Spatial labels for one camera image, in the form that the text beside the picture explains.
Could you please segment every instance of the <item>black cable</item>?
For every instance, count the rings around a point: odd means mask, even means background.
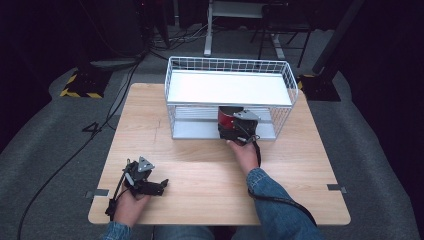
[[[138,58],[134,58],[134,61],[129,63],[116,64],[112,66],[95,66],[95,65],[94,66],[102,71],[115,72],[115,71],[124,70],[130,67],[133,67],[135,64],[137,64],[138,61],[139,61]]]
[[[178,36],[177,37],[177,34],[179,34],[180,33],[180,31],[176,34],[176,35],[174,35],[174,37],[172,37],[172,38],[176,38],[176,39],[174,39],[174,40],[171,40],[171,44],[170,44],[170,47],[160,47],[160,46],[156,46],[154,43],[154,41],[152,41],[152,43],[153,43],[153,46],[151,46],[151,48],[153,48],[154,50],[157,50],[157,51],[167,51],[167,50],[175,50],[175,49],[177,49],[178,47],[180,47],[181,45],[183,45],[183,44],[185,44],[185,43],[192,43],[192,42],[194,42],[194,41],[197,41],[199,38],[203,38],[203,37],[206,37],[206,35],[204,35],[204,36],[199,36],[199,37],[195,37],[195,35],[197,35],[198,33],[202,33],[202,32],[204,32],[204,31],[206,31],[207,29],[206,29],[206,26],[203,26],[203,27],[201,27],[200,29],[198,29],[198,30],[193,30],[191,33],[187,33],[188,32],[188,30],[185,30],[185,33],[182,35],[182,36]]]
[[[311,220],[311,222],[315,226],[317,226],[317,223],[315,222],[314,217],[308,211],[308,209],[306,209],[301,204],[295,202],[294,200],[291,200],[291,199],[288,199],[288,198],[260,196],[260,195],[256,195],[253,192],[251,192],[250,189],[248,189],[248,193],[249,193],[249,196],[252,197],[252,198],[254,198],[254,199],[264,200],[264,201],[271,201],[271,202],[277,202],[277,203],[283,203],[283,204],[287,204],[287,205],[290,205],[292,207],[295,207],[295,208],[299,209],[300,211],[302,211]]]
[[[112,118],[112,116],[117,112],[117,110],[118,110],[118,108],[121,106],[121,104],[122,104],[122,102],[124,101],[124,98],[125,98],[125,95],[127,94],[127,92],[128,92],[128,89],[129,89],[129,86],[131,85],[130,83],[131,83],[131,79],[132,79],[132,77],[133,77],[133,75],[134,75],[134,72],[135,72],[135,70],[137,69],[137,67],[140,65],[140,63],[141,63],[141,61],[142,61],[142,59],[144,59],[144,57],[146,56],[146,54],[145,53],[143,53],[142,54],[142,58],[130,69],[130,71],[128,72],[128,74],[127,74],[127,81],[124,83],[124,85],[122,85],[122,87],[119,89],[119,91],[118,91],[118,94],[116,94],[116,97],[115,97],[115,100],[113,101],[113,102],[116,102],[116,99],[118,98],[118,96],[119,96],[119,94],[121,93],[121,91],[122,91],[122,89],[124,89],[124,87],[125,87],[125,92],[122,94],[122,98],[121,98],[121,100],[119,101],[119,103],[118,103],[118,105],[116,106],[116,108],[115,108],[115,110],[113,111],[113,113],[111,113],[111,110],[112,110],[112,107],[113,107],[113,104],[110,106],[110,108],[109,108],[109,111],[108,111],[108,114],[107,114],[107,116],[106,116],[106,124],[111,128],[111,129],[113,129],[114,131],[116,130],[116,128],[114,128],[114,127],[112,127],[110,124],[109,124],[109,120]]]
[[[136,63],[136,65],[131,69],[131,75],[129,77],[129,80],[131,80],[132,76],[134,75],[135,70],[137,69],[137,67],[139,66],[139,64],[141,63],[141,61],[144,59],[144,54],[141,56],[141,58],[139,59],[139,61]],[[125,90],[125,94],[129,89],[129,85],[127,84],[127,88]],[[34,203],[34,201],[37,199],[37,197],[40,195],[40,193],[44,190],[44,188],[50,183],[50,181],[69,163],[71,162],[90,142],[91,140],[94,139],[94,137],[102,131],[103,127],[106,126],[109,122],[109,120],[112,118],[112,116],[116,113],[116,111],[118,110],[119,106],[122,104],[123,100],[124,100],[124,96],[121,98],[121,101],[119,102],[118,106],[115,108],[115,110],[112,112],[111,115],[109,115],[105,122],[100,126],[100,128],[98,128],[95,132],[93,132],[91,134],[91,137],[70,157],[68,158],[68,160],[65,161],[65,163],[63,163],[50,177],[49,179],[47,179],[47,181],[43,184],[43,186],[41,186],[40,189],[38,189],[37,193],[32,197],[31,201],[28,203],[27,207],[24,210],[24,213],[22,214],[21,220],[19,222],[19,227],[18,227],[18,234],[17,234],[17,239],[20,240],[21,239],[21,232],[22,232],[22,227],[23,227],[23,223],[25,220],[25,217],[30,209],[30,207],[32,206],[32,204]]]
[[[130,190],[129,188],[125,189],[124,191],[122,191],[117,197],[116,197],[116,201],[118,201],[118,199],[122,196],[122,194],[124,194],[126,191]]]
[[[121,179],[119,179],[119,183],[118,186],[116,186],[116,190],[115,190],[115,194],[113,194],[113,200],[118,201],[118,199],[121,197],[121,195],[126,192],[128,190],[128,188],[125,191],[122,191],[118,197],[116,197],[118,195],[118,191],[119,191],[119,187],[121,187],[122,182],[124,181],[125,178],[125,171],[122,173]]]
[[[258,145],[258,142],[255,140],[253,141],[253,146],[255,147],[256,151],[256,160],[258,160],[258,166],[260,167],[262,164],[262,155],[261,155],[261,148]]]
[[[155,57],[157,57],[157,58],[159,58],[159,59],[162,59],[162,60],[168,61],[168,58],[166,58],[166,57],[164,57],[164,56],[162,56],[162,55],[160,55],[160,54],[158,54],[158,53],[155,53],[155,52],[153,52],[152,50],[150,50],[150,53],[151,53],[153,56],[155,56]]]
[[[245,134],[246,134],[246,136],[247,137],[249,137],[249,138],[251,138],[252,136],[247,132],[247,130],[246,129],[244,129],[244,127],[242,126],[242,125],[240,125],[237,121],[234,121],[233,122],[233,125],[234,126],[236,126],[236,127],[238,127],[239,129],[241,129]]]
[[[168,46],[166,46],[166,47],[163,47],[163,46],[157,46],[156,45],[156,41],[153,39],[152,40],[152,45],[151,45],[151,48],[153,48],[154,50],[157,50],[157,51],[166,51],[166,50],[170,50],[171,48],[172,48],[172,46],[175,44],[175,43],[177,43],[179,40],[181,40],[181,39],[184,39],[188,34],[187,34],[187,29],[185,30],[185,33],[183,34],[183,35],[181,35],[181,36],[178,36],[179,35],[179,33],[181,32],[181,30],[180,31],[178,31],[174,36],[172,36],[172,37],[170,37],[169,39],[170,39],[170,46],[168,47]]]

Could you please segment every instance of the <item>yellow black striped tape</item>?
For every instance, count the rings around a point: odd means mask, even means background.
[[[303,84],[302,84],[302,81],[299,81],[299,82],[297,83],[297,88],[298,88],[298,89],[300,89],[300,90],[303,90]]]
[[[77,79],[77,73],[75,72],[66,83],[65,88],[60,93],[61,97],[69,96],[69,97],[89,97],[89,98],[103,98],[103,93],[98,92],[84,92],[84,91],[75,91],[72,89],[72,84]]]

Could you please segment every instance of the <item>metal bracket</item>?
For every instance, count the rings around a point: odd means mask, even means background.
[[[108,189],[96,189],[94,192],[87,191],[85,193],[85,198],[87,198],[87,199],[94,199],[95,196],[107,197],[108,195],[109,195],[109,190]]]
[[[252,113],[249,110],[243,110],[241,112],[234,113],[233,116],[238,118],[238,119],[241,119],[241,120],[256,120],[256,121],[261,120],[261,118],[259,116]]]
[[[137,169],[138,172],[149,171],[149,170],[152,170],[153,168],[155,168],[155,165],[147,161],[147,159],[145,159],[144,157],[140,157],[138,159],[138,169]]]
[[[347,193],[345,187],[340,187],[339,184],[327,184],[328,191],[340,191],[341,193]]]

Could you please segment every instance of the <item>chair leg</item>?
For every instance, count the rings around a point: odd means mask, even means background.
[[[250,39],[250,43],[253,42],[253,40],[255,39],[257,33],[258,33],[258,28],[256,28],[255,33],[252,36],[252,39]]]
[[[258,60],[261,59],[261,55],[262,55],[262,47],[264,45],[264,38],[265,38],[265,28],[262,30],[262,36],[261,36],[261,45],[259,46],[259,55],[258,55]]]
[[[302,63],[302,59],[303,59],[303,54],[305,54],[305,50],[306,50],[306,45],[308,44],[308,40],[309,40],[309,36],[311,35],[311,31],[308,32],[308,34],[306,35],[306,39],[305,39],[305,43],[303,44],[303,49],[302,49],[302,53],[300,54],[300,59],[299,59],[299,63],[297,64],[297,67],[300,67],[300,63]]]
[[[291,43],[291,41],[293,41],[293,39],[297,36],[297,34],[298,34],[298,32],[295,32],[294,34],[293,34],[293,36],[290,38],[290,40],[289,41],[287,41],[287,45],[288,44],[290,44]]]

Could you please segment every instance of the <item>denim jacket sleeve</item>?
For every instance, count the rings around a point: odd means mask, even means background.
[[[250,171],[246,181],[255,195],[291,199],[286,190],[260,168]],[[267,239],[324,239],[309,218],[293,206],[255,200],[255,207]]]
[[[131,228],[125,224],[109,222],[102,240],[127,240],[131,237]]]

